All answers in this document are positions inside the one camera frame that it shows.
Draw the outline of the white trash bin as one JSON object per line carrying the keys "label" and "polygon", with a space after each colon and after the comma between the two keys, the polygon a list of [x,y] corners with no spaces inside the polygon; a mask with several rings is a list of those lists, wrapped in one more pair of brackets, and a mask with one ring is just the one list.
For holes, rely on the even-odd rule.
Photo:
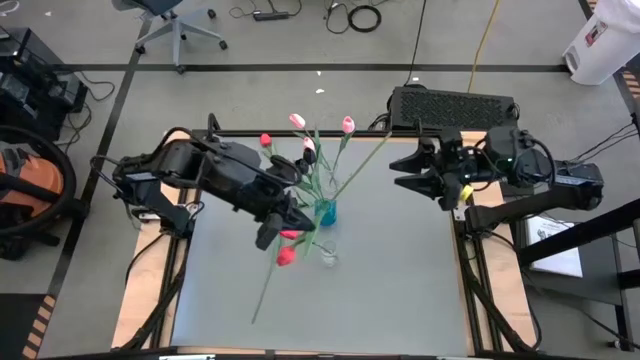
{"label": "white trash bin", "polygon": [[562,57],[571,80],[602,84],[640,53],[640,0],[597,0]]}

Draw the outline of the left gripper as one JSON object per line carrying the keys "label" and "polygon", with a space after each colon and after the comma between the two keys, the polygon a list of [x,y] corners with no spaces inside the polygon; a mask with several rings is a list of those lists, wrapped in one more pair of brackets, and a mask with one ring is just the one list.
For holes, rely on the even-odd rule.
{"label": "left gripper", "polygon": [[203,142],[203,163],[197,175],[198,187],[230,204],[235,210],[252,214],[263,222],[271,213],[283,218],[282,231],[311,231],[315,221],[303,208],[294,205],[287,191],[299,183],[299,173],[288,176],[272,164],[260,167],[257,151],[236,142]]}

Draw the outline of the clear glass vase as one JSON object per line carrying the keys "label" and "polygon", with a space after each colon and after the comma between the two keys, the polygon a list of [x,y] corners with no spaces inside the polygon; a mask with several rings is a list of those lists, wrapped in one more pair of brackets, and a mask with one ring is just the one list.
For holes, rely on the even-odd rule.
{"label": "clear glass vase", "polygon": [[323,264],[332,268],[338,263],[337,244],[334,241],[327,240],[320,245]]}
{"label": "clear glass vase", "polygon": [[320,173],[320,185],[326,198],[331,198],[341,187],[339,177],[330,170],[323,169]]}

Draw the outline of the black equipment case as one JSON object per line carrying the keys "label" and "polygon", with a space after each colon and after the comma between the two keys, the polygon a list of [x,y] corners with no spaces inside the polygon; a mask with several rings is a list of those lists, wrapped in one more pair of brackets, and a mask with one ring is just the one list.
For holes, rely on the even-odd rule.
{"label": "black equipment case", "polygon": [[0,26],[0,125],[56,141],[66,116],[82,111],[87,93],[30,28]]}

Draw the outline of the blue glass vase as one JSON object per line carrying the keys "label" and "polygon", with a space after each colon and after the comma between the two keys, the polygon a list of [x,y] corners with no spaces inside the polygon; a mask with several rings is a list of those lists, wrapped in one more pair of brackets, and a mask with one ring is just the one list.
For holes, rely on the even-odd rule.
{"label": "blue glass vase", "polygon": [[314,213],[320,219],[321,226],[332,226],[337,220],[337,202],[327,199],[316,200]]}

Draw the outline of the black metal stand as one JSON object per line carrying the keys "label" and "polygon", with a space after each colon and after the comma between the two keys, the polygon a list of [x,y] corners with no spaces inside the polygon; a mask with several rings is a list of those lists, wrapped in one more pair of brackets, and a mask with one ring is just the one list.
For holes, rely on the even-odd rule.
{"label": "black metal stand", "polygon": [[[632,352],[640,350],[640,345],[633,342],[625,292],[640,289],[640,268],[628,271],[621,269],[617,234],[627,229],[634,232],[640,259],[640,198],[578,224],[556,235],[555,240],[549,238],[522,248],[519,260],[526,284],[542,295],[552,291],[612,305],[617,328],[603,328],[614,337],[607,345]],[[532,261],[548,256],[554,244],[585,249],[581,260],[582,278],[551,273],[532,276],[525,271]]]}

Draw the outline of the pink artificial tulip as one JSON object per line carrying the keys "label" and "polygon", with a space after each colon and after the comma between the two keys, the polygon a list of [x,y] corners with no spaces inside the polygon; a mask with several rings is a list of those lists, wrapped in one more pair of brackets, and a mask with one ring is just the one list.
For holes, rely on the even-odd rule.
{"label": "pink artificial tulip", "polygon": [[340,144],[338,147],[338,152],[336,154],[332,169],[331,169],[331,174],[334,175],[337,167],[338,167],[338,162],[340,159],[340,156],[342,154],[342,152],[345,150],[346,146],[348,145],[349,141],[351,140],[355,130],[356,130],[356,123],[355,121],[350,117],[350,116],[346,116],[343,121],[342,121],[342,130],[344,135],[341,137],[340,140]]}
{"label": "pink artificial tulip", "polygon": [[316,169],[317,167],[321,167],[322,169],[331,171],[322,147],[317,145],[310,137],[303,139],[302,158],[309,168]]}
{"label": "pink artificial tulip", "polygon": [[314,134],[311,134],[310,131],[306,128],[305,119],[301,115],[297,113],[290,114],[289,120],[296,128],[294,134],[297,137],[301,138],[302,140],[305,137],[310,137],[317,145],[320,145],[322,147],[318,130],[315,130]]}

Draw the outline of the orange shop vacuum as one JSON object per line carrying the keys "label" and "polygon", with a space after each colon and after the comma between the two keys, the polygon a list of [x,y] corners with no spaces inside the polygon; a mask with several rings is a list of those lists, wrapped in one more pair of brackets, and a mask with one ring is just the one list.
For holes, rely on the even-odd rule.
{"label": "orange shop vacuum", "polygon": [[34,242],[55,247],[49,228],[63,218],[83,220],[89,205],[75,197],[68,156],[27,129],[0,125],[0,259],[20,259]]}

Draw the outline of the white paper booklet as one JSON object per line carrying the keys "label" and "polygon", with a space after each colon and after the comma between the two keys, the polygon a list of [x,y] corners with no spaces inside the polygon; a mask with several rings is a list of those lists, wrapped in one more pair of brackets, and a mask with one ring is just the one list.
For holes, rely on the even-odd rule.
{"label": "white paper booklet", "polygon": [[[531,217],[525,221],[526,245],[536,245],[549,238],[555,240],[556,235],[569,230],[575,225],[575,222],[557,220],[551,217]],[[548,256],[532,261],[529,268],[534,271],[573,278],[583,277],[581,257],[577,247],[567,248],[564,245],[554,244]]]}

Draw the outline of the black computer tower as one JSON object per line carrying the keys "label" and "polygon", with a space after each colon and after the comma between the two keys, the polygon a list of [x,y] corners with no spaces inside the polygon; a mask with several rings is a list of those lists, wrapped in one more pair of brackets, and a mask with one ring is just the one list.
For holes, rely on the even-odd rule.
{"label": "black computer tower", "polygon": [[489,130],[515,125],[520,117],[512,97],[433,90],[419,84],[395,87],[387,112],[393,130]]}

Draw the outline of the grey office chair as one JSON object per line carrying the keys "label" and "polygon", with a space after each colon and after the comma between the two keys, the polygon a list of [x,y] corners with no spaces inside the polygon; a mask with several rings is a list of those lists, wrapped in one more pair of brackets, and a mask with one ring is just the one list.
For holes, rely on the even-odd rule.
{"label": "grey office chair", "polygon": [[198,14],[205,14],[210,20],[213,20],[217,17],[216,11],[212,8],[205,8],[179,15],[175,12],[175,8],[182,2],[183,0],[111,0],[113,7],[120,12],[140,9],[142,10],[142,19],[161,18],[164,21],[164,24],[157,30],[139,37],[135,42],[134,51],[143,55],[146,53],[145,45],[147,43],[166,34],[171,34],[173,66],[178,74],[186,72],[186,67],[180,63],[180,54],[181,44],[187,39],[187,33],[216,39],[222,50],[228,49],[226,40],[220,34],[190,22]]}

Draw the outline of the wooden side board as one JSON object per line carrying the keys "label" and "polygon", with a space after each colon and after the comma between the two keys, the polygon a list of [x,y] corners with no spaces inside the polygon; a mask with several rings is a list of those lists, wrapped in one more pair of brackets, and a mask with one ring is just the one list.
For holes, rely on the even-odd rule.
{"label": "wooden side board", "polygon": [[[141,222],[134,255],[125,271],[124,297],[111,343],[117,350],[142,326],[177,275],[178,262],[186,259],[199,209],[195,192],[187,190],[183,181],[187,157],[186,150],[179,149],[174,140],[150,154],[125,157],[114,170],[117,195],[127,208],[133,215],[152,217]],[[168,343],[163,327],[174,317],[174,298],[142,348]]]}
{"label": "wooden side board", "polygon": [[[463,144],[466,146],[475,145],[484,136],[484,132],[463,131]],[[474,205],[479,204],[488,207],[504,203],[499,183],[492,183],[485,190],[474,192],[469,200],[471,199]],[[500,224],[494,232],[513,242],[509,225]],[[504,240],[494,235],[482,240],[482,252],[484,256],[483,266],[487,270],[494,304],[521,339],[527,345],[534,345],[537,340],[535,327],[515,253]],[[489,336],[489,339],[483,340],[483,345],[486,346],[485,348],[492,349],[492,339],[489,335],[490,329],[485,314],[486,311],[480,309],[481,334]]]}

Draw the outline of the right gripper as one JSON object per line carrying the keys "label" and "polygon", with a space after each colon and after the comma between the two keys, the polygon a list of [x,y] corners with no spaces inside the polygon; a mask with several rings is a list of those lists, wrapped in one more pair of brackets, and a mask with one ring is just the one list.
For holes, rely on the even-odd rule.
{"label": "right gripper", "polygon": [[394,184],[429,198],[443,195],[442,188],[455,183],[471,185],[493,181],[493,167],[478,145],[465,145],[458,130],[428,131],[422,135],[425,150],[391,162],[389,168],[403,173]]}

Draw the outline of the black table frame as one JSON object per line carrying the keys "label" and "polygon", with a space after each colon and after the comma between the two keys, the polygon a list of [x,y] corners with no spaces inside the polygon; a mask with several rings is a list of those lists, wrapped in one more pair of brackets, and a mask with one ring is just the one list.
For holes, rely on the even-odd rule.
{"label": "black table frame", "polygon": [[[261,133],[269,133],[270,136],[272,137],[273,141],[278,140],[278,139],[284,139],[284,138],[291,138],[293,139],[295,136],[294,134],[292,134],[290,131],[262,131],[262,130],[257,130],[257,131],[240,131],[240,130],[228,130],[228,131],[219,131],[217,135],[220,135],[222,137],[226,137],[226,138],[238,138],[238,139],[253,139],[255,141],[257,137],[261,134]],[[371,143],[377,143],[380,142],[382,137],[385,136],[386,133],[381,132],[381,131],[377,131],[377,132],[366,132],[366,131],[357,131],[355,135],[358,135],[357,137],[355,137],[355,142],[371,142]],[[390,137],[390,139],[387,140],[387,144],[390,143],[406,143],[406,144],[412,144],[412,148],[415,147],[415,145],[417,144],[417,135],[407,135],[408,133],[406,131],[404,132],[398,132],[395,134],[392,134],[392,136]],[[195,199],[198,198],[200,196],[199,193],[197,193],[195,190]],[[462,278],[461,278],[461,272],[460,272],[460,267],[459,267],[459,260],[458,258],[456,258],[456,260],[454,261],[456,263],[457,266],[457,281],[458,281],[458,287],[459,287],[459,300],[462,301],[461,304],[464,305],[464,308],[467,310],[467,306],[466,306],[466,302],[465,302],[465,297],[463,295],[463,286],[462,286]],[[484,263],[484,256],[483,256],[483,262],[482,262],[482,267],[483,267],[483,271],[486,270],[485,266],[483,266]],[[170,343],[172,340],[172,334],[175,332],[174,328],[175,328],[175,320],[177,319],[177,308],[178,308],[178,300],[179,300],[179,296],[180,294],[176,294],[176,297],[174,298],[175,301],[175,314],[174,317],[171,320],[167,320],[163,329],[166,331],[166,334],[168,336],[168,343],[164,346],[160,346],[160,347],[156,347],[156,348],[165,348],[165,347],[170,347]],[[480,303],[477,303],[478,305],[478,317],[480,318],[480,309],[482,309],[482,307],[480,306]],[[531,314],[531,318],[533,320],[533,312],[531,310],[530,307],[530,303],[528,300],[528,305],[529,305],[529,310],[530,310],[530,314]],[[469,314],[465,313],[464,315],[464,326],[465,326],[465,330],[464,330],[464,334],[465,334],[465,341],[466,341],[466,353],[465,356],[472,356],[473,355],[473,346],[472,346],[472,338],[471,338],[471,333],[470,333],[470,325],[469,325]],[[482,335],[482,339],[483,340],[487,340],[489,339],[489,336]],[[276,357],[284,357],[284,356],[289,356],[289,357],[302,357],[302,356],[312,356],[312,355],[319,355],[320,357],[330,357],[330,353],[329,351],[325,351],[325,350],[311,350],[310,348],[305,348],[304,350],[302,350],[302,348],[300,349],[271,349],[271,348],[238,348],[238,347],[222,347],[222,346],[214,346],[214,347],[203,347],[203,346],[187,346],[187,347],[178,347],[178,352],[183,352],[183,353],[195,353],[195,352],[210,352],[210,353],[216,353],[219,354],[220,356],[223,355],[229,355],[229,354],[235,354],[235,355],[250,355],[250,356],[260,356],[262,355],[265,358],[271,359],[272,357],[275,359]]]}

